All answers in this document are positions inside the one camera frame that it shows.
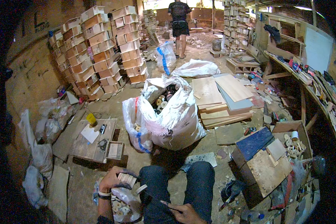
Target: black t-shirt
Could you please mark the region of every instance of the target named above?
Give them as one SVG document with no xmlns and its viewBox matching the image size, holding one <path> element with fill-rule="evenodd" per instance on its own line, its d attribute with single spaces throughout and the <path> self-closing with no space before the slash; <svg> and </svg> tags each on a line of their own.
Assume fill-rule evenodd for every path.
<svg viewBox="0 0 336 224">
<path fill-rule="evenodd" d="M 168 13 L 172 14 L 173 22 L 174 21 L 185 21 L 187 14 L 191 12 L 191 8 L 187 3 L 175 1 L 169 4 Z"/>
</svg>

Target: yellow cup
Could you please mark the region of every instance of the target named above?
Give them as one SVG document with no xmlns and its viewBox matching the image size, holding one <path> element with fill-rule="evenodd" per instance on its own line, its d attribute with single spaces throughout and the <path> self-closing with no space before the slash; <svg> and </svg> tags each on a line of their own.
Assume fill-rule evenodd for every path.
<svg viewBox="0 0 336 224">
<path fill-rule="evenodd" d="M 93 114 L 88 114 L 86 120 L 88 120 L 90 124 L 94 124 L 96 122 L 96 118 Z"/>
</svg>

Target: concrete floor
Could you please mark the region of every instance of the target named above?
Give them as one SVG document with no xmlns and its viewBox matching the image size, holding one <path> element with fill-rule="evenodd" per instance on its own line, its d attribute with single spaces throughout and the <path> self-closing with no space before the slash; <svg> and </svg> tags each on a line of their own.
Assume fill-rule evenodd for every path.
<svg viewBox="0 0 336 224">
<path fill-rule="evenodd" d="M 230 70 L 225 65 L 225 57 L 213 58 L 208 50 L 194 49 L 187 47 L 187 58 L 179 60 L 177 67 L 185 62 L 188 62 L 191 58 L 209 60 L 215 62 L 222 73 L 229 72 Z M 157 70 L 153 70 L 152 77 L 160 77 L 160 73 Z M 183 171 L 176 173 L 180 164 L 184 161 L 188 155 L 198 155 L 202 153 L 214 152 L 219 149 L 225 149 L 227 154 L 233 151 L 233 147 L 217 146 L 215 140 L 214 129 L 207 131 L 207 135 L 194 146 L 187 150 L 179 152 L 170 152 L 164 149 L 159 149 L 160 153 L 157 155 L 149 155 L 146 153 L 138 153 L 129 142 L 128 133 L 124 126 L 124 120 L 122 116 L 122 101 L 131 97 L 140 95 L 141 89 L 129 88 L 126 85 L 120 93 L 113 96 L 107 101 L 97 101 L 91 103 L 88 108 L 93 112 L 99 112 L 102 115 L 102 119 L 105 118 L 117 118 L 116 128 L 120 129 L 118 141 L 125 143 L 124 154 L 128 156 L 127 168 L 139 173 L 139 170 L 151 164 L 160 164 L 171 171 L 172 178 L 169 180 L 168 191 L 170 192 L 170 199 L 172 203 L 182 204 L 184 200 L 184 191 L 186 189 L 186 175 Z M 261 110 L 256 110 L 253 119 L 249 122 L 247 127 L 259 128 L 262 126 L 262 114 Z M 239 215 L 245 208 L 246 203 L 242 194 L 240 194 L 235 202 L 229 204 L 223 211 L 218 212 L 219 207 L 223 204 L 220 197 L 220 190 L 231 179 L 235 179 L 228 162 L 229 157 L 225 159 L 217 159 L 217 167 L 215 167 L 215 185 L 214 185 L 214 197 L 212 201 L 212 220 L 213 223 L 227 223 L 232 216 L 228 215 L 229 210 L 235 210 L 235 213 Z M 92 192 L 94 190 L 94 182 L 100 177 L 105 175 L 105 172 L 95 171 L 94 169 L 87 168 L 73 163 L 72 156 L 68 157 L 68 161 L 63 163 L 59 159 L 55 159 L 55 165 L 63 166 L 70 171 L 69 183 L 68 183 L 68 208 L 67 208 L 67 222 L 68 223 L 96 223 L 97 222 L 97 206 L 92 201 Z M 133 188 L 135 190 L 139 187 L 136 184 Z M 257 207 L 267 210 L 270 205 L 269 197 L 265 198 Z"/>
</svg>

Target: workbench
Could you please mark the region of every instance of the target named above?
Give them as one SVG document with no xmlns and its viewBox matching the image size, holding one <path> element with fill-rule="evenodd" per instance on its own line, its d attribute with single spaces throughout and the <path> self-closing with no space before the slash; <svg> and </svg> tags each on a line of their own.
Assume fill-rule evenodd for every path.
<svg viewBox="0 0 336 224">
<path fill-rule="evenodd" d="M 73 144 L 71 147 L 71 155 L 76 156 L 81 159 L 86 159 L 89 161 L 99 162 L 99 163 L 107 163 L 107 149 L 102 151 L 97 144 L 103 140 L 107 139 L 108 141 L 112 141 L 115 126 L 117 123 L 117 119 L 97 119 L 97 125 L 94 127 L 95 131 L 99 131 L 101 125 L 106 124 L 106 130 L 103 134 L 99 134 L 99 136 L 94 140 L 91 144 L 82 134 L 81 131 L 86 127 L 88 121 L 80 120 L 77 124 L 76 131 L 73 133 Z"/>
<path fill-rule="evenodd" d="M 264 53 L 265 53 L 267 56 L 269 56 L 269 58 L 270 58 L 271 60 L 273 60 L 274 62 L 276 62 L 276 63 L 278 63 L 279 65 L 281 65 L 287 72 L 289 72 L 290 74 L 292 74 L 292 76 L 294 76 L 296 79 L 298 79 L 298 80 L 300 81 L 300 86 L 301 86 L 301 108 L 302 108 L 301 120 L 304 122 L 304 124 L 305 124 L 305 119 L 306 119 L 306 114 L 305 114 L 305 113 L 306 113 L 306 106 L 305 106 L 304 89 L 306 89 L 307 92 L 310 93 L 311 97 L 316 101 L 316 103 L 318 104 L 318 106 L 321 108 L 323 114 L 325 115 L 325 117 L 326 117 L 326 119 L 327 119 L 327 121 L 328 121 L 329 127 L 330 127 L 330 129 L 331 129 L 331 131 L 332 131 L 332 133 L 334 134 L 335 139 L 336 139 L 336 129 L 335 129 L 334 125 L 332 124 L 332 121 L 331 121 L 331 118 L 330 118 L 331 114 L 330 114 L 329 111 L 327 110 L 327 105 L 324 105 L 324 104 L 320 101 L 320 99 L 318 98 L 318 96 L 315 95 L 314 88 L 311 87 L 311 86 L 309 86 L 309 85 L 307 85 L 307 84 L 305 84 L 305 83 L 301 80 L 301 78 L 300 78 L 301 75 L 300 75 L 299 73 L 295 72 L 295 71 L 289 66 L 288 63 L 284 63 L 284 62 L 278 60 L 278 58 L 277 58 L 276 55 L 271 54 L 271 53 L 269 53 L 269 52 L 267 52 L 267 51 L 264 51 Z M 313 123 L 314 123 L 315 120 L 316 120 L 316 117 L 317 117 L 317 116 L 314 116 L 314 117 L 311 119 L 310 122 L 313 122 Z"/>
</svg>

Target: person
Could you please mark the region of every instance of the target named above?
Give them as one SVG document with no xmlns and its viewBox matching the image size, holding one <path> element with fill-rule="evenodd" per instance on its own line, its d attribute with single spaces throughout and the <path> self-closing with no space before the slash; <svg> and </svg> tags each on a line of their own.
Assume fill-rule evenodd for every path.
<svg viewBox="0 0 336 224">
<path fill-rule="evenodd" d="M 179 57 L 179 40 L 182 36 L 182 54 L 180 57 L 181 59 L 184 59 L 186 57 L 186 55 L 184 54 L 187 46 L 186 35 L 189 36 L 189 28 L 186 19 L 187 14 L 191 11 L 192 9 L 189 8 L 186 3 L 181 2 L 181 0 L 175 0 L 174 2 L 170 3 L 168 7 L 168 15 L 172 16 L 173 19 L 173 37 L 175 37 L 175 48 L 177 57 Z"/>
<path fill-rule="evenodd" d="M 113 187 L 131 187 L 118 180 L 119 173 L 128 173 L 140 180 L 140 185 L 148 187 L 140 193 L 144 223 L 147 224 L 207 224 L 211 223 L 213 186 L 215 171 L 210 163 L 195 162 L 187 171 L 187 188 L 183 205 L 170 203 L 168 173 L 160 166 L 146 166 L 139 172 L 113 167 L 99 184 L 99 194 L 107 195 Z M 99 195 L 97 224 L 113 224 L 110 196 Z"/>
</svg>

